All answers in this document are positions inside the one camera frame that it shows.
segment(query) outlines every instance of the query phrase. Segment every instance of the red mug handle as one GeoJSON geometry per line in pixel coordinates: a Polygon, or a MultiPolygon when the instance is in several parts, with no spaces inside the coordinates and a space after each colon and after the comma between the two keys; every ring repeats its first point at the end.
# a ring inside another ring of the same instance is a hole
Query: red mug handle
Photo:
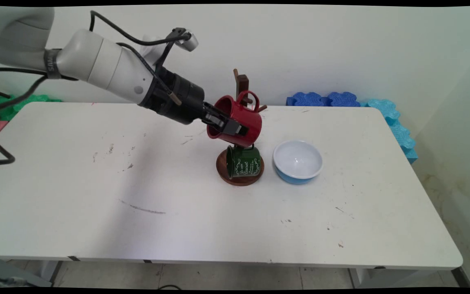
{"type": "Polygon", "coordinates": [[[253,111],[258,112],[259,111],[259,97],[257,97],[257,95],[255,95],[255,93],[253,93],[252,91],[242,91],[241,93],[239,93],[239,96],[237,97],[237,103],[240,104],[242,102],[242,97],[244,97],[246,94],[251,94],[253,97],[255,97],[255,109],[253,111]]]}

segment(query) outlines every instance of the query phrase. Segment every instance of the green mug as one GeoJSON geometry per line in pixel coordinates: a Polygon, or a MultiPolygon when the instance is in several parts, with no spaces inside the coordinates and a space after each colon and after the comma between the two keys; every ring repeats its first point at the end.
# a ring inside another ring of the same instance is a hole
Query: green mug
{"type": "Polygon", "coordinates": [[[228,146],[226,153],[228,177],[252,177],[261,172],[261,154],[252,145],[250,148],[228,146]]]}

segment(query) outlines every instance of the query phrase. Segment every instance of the white bowl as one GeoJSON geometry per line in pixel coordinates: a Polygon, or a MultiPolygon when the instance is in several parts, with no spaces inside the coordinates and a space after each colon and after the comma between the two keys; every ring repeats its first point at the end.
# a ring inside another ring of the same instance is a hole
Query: white bowl
{"type": "Polygon", "coordinates": [[[322,156],[319,151],[304,141],[280,143],[273,151],[273,162],[278,171],[293,179],[303,180],[298,181],[303,183],[307,182],[306,179],[319,175],[322,170],[322,156]]]}

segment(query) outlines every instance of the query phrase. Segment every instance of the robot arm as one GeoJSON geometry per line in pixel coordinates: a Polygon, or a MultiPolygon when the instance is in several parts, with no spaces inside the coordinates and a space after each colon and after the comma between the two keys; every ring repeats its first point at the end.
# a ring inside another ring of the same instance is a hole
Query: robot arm
{"type": "MultiPolygon", "coordinates": [[[[185,125],[199,118],[219,132],[247,132],[244,125],[204,102],[201,87],[162,66],[173,44],[188,51],[198,46],[185,28],[173,29],[167,38],[190,36],[186,40],[143,46],[140,56],[131,46],[113,43],[91,29],[77,31],[63,49],[47,50],[53,19],[52,7],[0,7],[0,63],[37,69],[48,78],[83,80],[185,125]]],[[[145,36],[143,41],[154,39],[145,36]]]]}

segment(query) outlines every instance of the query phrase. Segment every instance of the white arm segment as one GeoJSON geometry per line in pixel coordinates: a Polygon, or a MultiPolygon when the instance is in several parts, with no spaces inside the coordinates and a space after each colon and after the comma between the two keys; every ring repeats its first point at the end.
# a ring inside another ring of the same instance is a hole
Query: white arm segment
{"type": "MultiPolygon", "coordinates": [[[[143,46],[140,53],[153,68],[163,51],[161,44],[143,46]]],[[[144,99],[153,79],[133,52],[85,29],[77,31],[59,52],[58,68],[63,75],[84,80],[136,104],[144,99]]]]}
{"type": "MultiPolygon", "coordinates": [[[[45,71],[43,56],[53,19],[52,7],[0,6],[0,63],[45,71]]],[[[153,68],[164,47],[143,46],[140,54],[153,68]]],[[[144,99],[153,79],[133,52],[85,29],[77,31],[59,52],[57,64],[60,74],[136,104],[144,99]]]]}

